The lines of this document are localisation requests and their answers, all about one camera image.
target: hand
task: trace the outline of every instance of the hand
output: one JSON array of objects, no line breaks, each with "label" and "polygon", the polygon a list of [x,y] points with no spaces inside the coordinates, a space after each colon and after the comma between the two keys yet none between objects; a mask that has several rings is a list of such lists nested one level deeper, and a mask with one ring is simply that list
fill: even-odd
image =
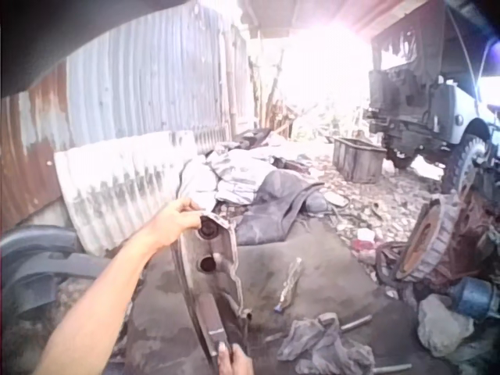
[{"label": "hand", "polygon": [[186,229],[201,225],[200,207],[189,198],[180,198],[164,207],[138,234],[144,234],[155,250],[171,245]]},{"label": "hand", "polygon": [[252,359],[247,357],[239,345],[233,345],[233,363],[224,343],[219,344],[219,375],[253,375]]}]

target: tire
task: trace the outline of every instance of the tire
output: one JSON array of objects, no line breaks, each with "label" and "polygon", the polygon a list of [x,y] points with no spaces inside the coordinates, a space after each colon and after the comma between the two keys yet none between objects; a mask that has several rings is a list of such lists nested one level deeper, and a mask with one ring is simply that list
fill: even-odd
[{"label": "tire", "polygon": [[387,158],[393,162],[395,168],[405,170],[412,165],[416,154],[414,156],[399,156],[395,150],[389,148],[387,150]]},{"label": "tire", "polygon": [[446,163],[445,174],[441,183],[443,194],[452,190],[460,191],[467,175],[473,170],[473,159],[486,152],[486,143],[475,135],[466,134],[452,150]]}]

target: military jeep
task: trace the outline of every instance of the military jeep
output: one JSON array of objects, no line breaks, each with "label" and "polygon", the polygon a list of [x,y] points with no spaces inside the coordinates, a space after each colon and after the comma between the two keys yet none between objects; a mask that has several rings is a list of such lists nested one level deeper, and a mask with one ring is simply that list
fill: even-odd
[{"label": "military jeep", "polygon": [[417,155],[443,166],[443,192],[463,186],[498,126],[477,82],[500,75],[500,42],[478,14],[431,0],[372,40],[370,132],[399,169]]}]

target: wooden crate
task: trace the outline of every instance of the wooden crate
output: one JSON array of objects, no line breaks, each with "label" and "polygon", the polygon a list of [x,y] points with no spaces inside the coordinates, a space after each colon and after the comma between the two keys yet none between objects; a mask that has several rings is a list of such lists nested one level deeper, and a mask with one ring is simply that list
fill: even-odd
[{"label": "wooden crate", "polygon": [[346,181],[375,184],[382,174],[386,149],[360,139],[333,137],[333,164]]}]

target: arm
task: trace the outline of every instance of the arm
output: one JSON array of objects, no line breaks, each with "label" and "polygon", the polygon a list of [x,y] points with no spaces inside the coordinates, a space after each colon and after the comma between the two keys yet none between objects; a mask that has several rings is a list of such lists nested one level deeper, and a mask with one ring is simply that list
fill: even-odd
[{"label": "arm", "polygon": [[172,202],[120,250],[48,340],[34,375],[98,375],[108,362],[141,271],[159,248],[200,227],[191,200]]}]

